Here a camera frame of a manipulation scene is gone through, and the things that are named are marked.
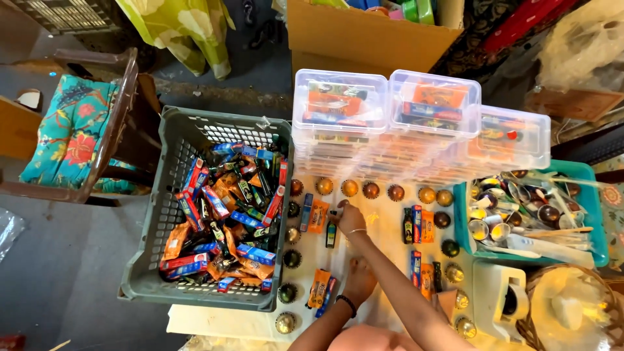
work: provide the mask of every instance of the person's arm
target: person's arm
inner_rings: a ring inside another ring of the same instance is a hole
[[[351,301],[359,308],[361,302]],[[351,318],[353,311],[344,300],[338,300],[335,304],[315,320],[293,342],[288,351],[327,351],[334,338],[340,334],[346,322]]]
[[[474,347],[449,328],[421,292],[372,242],[359,209],[347,200],[343,213],[331,219],[368,261],[390,304],[412,339],[425,351],[472,350]]]

